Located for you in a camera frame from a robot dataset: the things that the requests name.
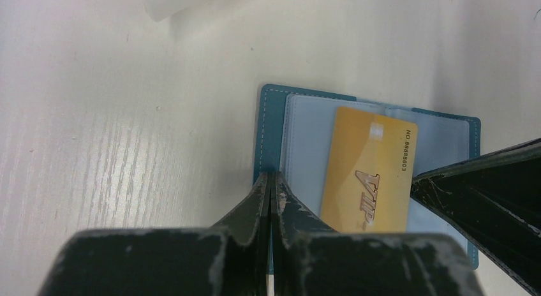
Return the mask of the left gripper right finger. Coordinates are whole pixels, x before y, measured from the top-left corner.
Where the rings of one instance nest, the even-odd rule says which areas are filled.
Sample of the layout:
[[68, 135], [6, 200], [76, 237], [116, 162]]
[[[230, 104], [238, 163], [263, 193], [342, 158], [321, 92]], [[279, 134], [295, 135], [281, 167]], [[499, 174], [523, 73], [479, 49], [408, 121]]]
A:
[[271, 175], [276, 295], [481, 295], [460, 245], [437, 233], [339, 233]]

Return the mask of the gold VIP card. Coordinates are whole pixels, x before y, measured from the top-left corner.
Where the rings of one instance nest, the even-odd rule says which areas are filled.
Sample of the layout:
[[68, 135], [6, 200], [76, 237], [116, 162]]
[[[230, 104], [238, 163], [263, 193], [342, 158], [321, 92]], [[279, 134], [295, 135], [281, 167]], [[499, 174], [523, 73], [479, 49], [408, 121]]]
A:
[[342, 233], [406, 231], [418, 127], [336, 110], [320, 217]]

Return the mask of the blue leather card holder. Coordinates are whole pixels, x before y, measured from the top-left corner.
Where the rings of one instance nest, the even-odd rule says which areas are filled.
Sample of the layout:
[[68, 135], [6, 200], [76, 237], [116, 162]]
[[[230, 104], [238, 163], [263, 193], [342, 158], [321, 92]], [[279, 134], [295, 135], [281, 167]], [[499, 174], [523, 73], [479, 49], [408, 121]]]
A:
[[[364, 101], [329, 92], [265, 85], [260, 95], [254, 174], [280, 171], [293, 193], [318, 218], [336, 110], [339, 107], [412, 122], [418, 127], [413, 177], [477, 157], [481, 123], [476, 117]], [[410, 198], [406, 231], [443, 233], [478, 266], [477, 248], [451, 224]]]

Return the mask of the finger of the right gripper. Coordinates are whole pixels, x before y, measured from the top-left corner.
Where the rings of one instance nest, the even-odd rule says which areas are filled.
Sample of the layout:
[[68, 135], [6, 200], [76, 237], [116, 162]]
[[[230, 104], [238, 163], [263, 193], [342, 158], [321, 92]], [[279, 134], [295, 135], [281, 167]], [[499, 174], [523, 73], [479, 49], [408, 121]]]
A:
[[420, 174], [410, 196], [540, 295], [540, 139]]

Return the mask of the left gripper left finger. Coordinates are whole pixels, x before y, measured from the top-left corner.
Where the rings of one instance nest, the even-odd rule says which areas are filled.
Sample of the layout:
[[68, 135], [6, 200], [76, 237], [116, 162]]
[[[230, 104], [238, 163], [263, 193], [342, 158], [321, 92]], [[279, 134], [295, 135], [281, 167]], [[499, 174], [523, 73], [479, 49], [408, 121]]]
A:
[[203, 228], [84, 230], [66, 242], [40, 295], [265, 295], [271, 177]]

